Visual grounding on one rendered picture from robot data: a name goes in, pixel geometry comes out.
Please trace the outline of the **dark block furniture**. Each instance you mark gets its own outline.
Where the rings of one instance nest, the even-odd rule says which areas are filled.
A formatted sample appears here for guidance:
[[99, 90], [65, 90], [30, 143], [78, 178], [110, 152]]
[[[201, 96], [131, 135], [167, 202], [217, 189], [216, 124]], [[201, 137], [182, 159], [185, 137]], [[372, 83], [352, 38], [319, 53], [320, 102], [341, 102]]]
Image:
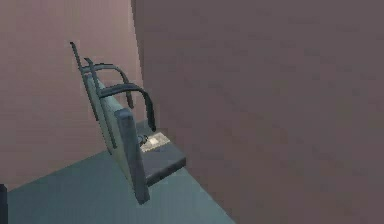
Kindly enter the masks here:
[[0, 184], [0, 224], [8, 224], [7, 188]]

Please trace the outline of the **small pale square object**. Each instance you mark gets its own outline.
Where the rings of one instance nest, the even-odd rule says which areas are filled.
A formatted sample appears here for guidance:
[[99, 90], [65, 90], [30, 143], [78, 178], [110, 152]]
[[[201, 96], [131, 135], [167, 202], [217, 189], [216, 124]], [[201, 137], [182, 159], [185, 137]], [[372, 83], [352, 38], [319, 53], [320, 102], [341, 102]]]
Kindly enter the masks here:
[[159, 148], [170, 142], [170, 140], [161, 132], [154, 133], [150, 136], [139, 135], [138, 140], [139, 140], [140, 149], [143, 152], [155, 150], [156, 148]]

